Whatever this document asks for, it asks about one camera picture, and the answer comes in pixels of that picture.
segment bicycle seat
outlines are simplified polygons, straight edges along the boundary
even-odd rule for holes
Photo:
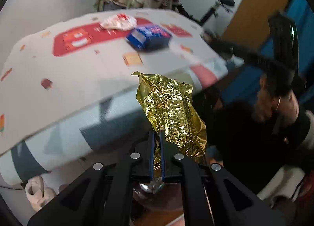
[[[229,7],[233,7],[235,5],[235,1],[234,0],[218,0],[221,4],[229,6]]]

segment blue curtain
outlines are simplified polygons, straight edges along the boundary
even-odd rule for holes
[[[314,13],[306,0],[291,0],[286,14],[295,20],[299,40],[299,72],[305,73],[314,61]],[[260,49],[263,55],[273,57],[273,41],[268,39]],[[259,77],[262,71],[246,66],[241,74],[223,91],[226,104],[234,100],[256,101],[259,91]]]

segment crumpled plastic wrapper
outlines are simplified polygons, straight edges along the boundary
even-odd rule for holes
[[[154,130],[165,131],[166,141],[175,143],[179,151],[199,162],[205,155],[206,126],[192,106],[191,84],[180,83],[158,74],[139,76],[136,98]],[[154,176],[160,171],[160,148],[154,154]]]
[[[137,20],[133,16],[117,14],[101,22],[100,26],[105,30],[129,31],[137,26]]]

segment hand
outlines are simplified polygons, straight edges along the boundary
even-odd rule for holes
[[[261,122],[269,119],[273,112],[279,112],[284,118],[282,126],[287,127],[293,124],[299,115],[299,103],[291,91],[286,97],[272,98],[266,90],[266,76],[260,78],[261,89],[257,95],[257,102],[254,105],[255,116]]]

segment person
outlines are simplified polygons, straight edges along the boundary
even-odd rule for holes
[[[207,141],[215,145],[224,167],[261,199],[291,198],[313,169],[314,115],[299,105],[293,91],[272,98],[260,79],[257,102],[231,103],[205,117]],[[273,113],[282,116],[278,135],[267,133]]]

